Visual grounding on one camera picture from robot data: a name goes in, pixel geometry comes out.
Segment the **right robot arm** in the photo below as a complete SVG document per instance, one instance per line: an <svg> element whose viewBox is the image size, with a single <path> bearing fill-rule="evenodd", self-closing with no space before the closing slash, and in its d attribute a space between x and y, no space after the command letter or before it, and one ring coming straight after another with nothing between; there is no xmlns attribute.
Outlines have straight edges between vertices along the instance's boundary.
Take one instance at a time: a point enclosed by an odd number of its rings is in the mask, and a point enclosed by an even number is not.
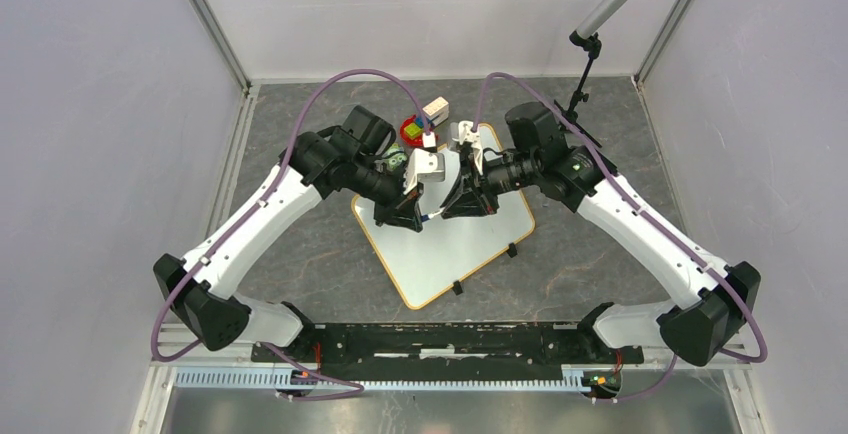
<svg viewBox="0 0 848 434"><path fill-rule="evenodd" d="M665 347L703 367L753 314L761 282L749 263L728 264L686 237L651 207L616 166L587 145L572 145L555 110L541 102L510 109L513 141L483 145L471 121L451 126L459 173L440 209L445 219L484 217L507 193L535 186L547 198L599 227L645 267L668 293L664 302L599 305L580 322L580 354L602 362L618 348Z"/></svg>

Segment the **blue whiteboard marker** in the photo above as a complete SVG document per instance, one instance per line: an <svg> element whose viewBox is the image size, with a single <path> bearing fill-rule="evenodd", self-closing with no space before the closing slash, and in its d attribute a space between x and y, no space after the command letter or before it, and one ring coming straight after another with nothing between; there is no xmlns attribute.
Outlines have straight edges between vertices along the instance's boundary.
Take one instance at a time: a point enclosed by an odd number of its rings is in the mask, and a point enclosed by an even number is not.
<svg viewBox="0 0 848 434"><path fill-rule="evenodd" d="M436 211L433 211L433 212L430 212L430 213L424 214L424 215L421 217L421 220L422 220L423 222L428 222L428 221L430 221L430 220L433 220L433 219L436 219L436 218L438 218L438 217L442 216L442 215L443 215L443 213L444 213L444 210L443 210L443 209L438 209L438 210L436 210Z"/></svg>

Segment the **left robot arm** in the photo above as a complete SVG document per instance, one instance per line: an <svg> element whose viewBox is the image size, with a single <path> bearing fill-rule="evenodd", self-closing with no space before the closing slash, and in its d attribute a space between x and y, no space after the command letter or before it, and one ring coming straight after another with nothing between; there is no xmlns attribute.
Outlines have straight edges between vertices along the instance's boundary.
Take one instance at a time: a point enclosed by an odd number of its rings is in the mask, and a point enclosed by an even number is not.
<svg viewBox="0 0 848 434"><path fill-rule="evenodd" d="M374 204L377 225L419 232L422 185L377 167L393 126L356 106L345 121L298 135L287 167L275 165L260 188L207 240L153 266L171 311L210 351L234 341L268 341L290 361L306 359L313 333L286 304L239 298L239 284L258 258L301 216L330 194L348 189Z"/></svg>

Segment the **yellow framed whiteboard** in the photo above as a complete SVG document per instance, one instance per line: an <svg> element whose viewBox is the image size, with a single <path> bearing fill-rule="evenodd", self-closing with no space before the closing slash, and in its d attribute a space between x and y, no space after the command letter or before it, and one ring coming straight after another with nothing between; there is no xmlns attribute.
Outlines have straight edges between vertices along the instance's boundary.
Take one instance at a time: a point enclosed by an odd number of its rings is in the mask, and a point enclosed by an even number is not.
<svg viewBox="0 0 848 434"><path fill-rule="evenodd" d="M498 202L494 215L438 216L419 233L376 225L374 202L359 195L351 210L406 307L418 310L533 233L536 222L522 192L500 195Z"/></svg>

